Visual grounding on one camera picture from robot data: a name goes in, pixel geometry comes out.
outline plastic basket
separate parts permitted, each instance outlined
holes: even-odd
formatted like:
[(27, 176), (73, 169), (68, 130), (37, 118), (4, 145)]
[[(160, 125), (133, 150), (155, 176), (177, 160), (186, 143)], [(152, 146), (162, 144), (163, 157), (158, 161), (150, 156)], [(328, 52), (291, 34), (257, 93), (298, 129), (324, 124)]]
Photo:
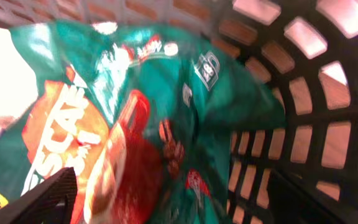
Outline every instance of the plastic basket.
[(288, 127), (232, 137), (234, 222), (273, 223), (276, 166), (358, 210), (358, 0), (0, 0), (3, 27), (57, 18), (183, 26), (274, 90)]

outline snack bag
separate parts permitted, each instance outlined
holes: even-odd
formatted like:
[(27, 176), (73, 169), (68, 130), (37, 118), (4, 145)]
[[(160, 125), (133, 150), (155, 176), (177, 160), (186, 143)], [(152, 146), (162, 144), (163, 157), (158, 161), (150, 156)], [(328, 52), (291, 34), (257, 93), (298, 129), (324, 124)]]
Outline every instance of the snack bag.
[(181, 29), (58, 21), (11, 36), (39, 97), (0, 137), (0, 207), (74, 167), (72, 223), (225, 222), (230, 132), (285, 124), (264, 85)]

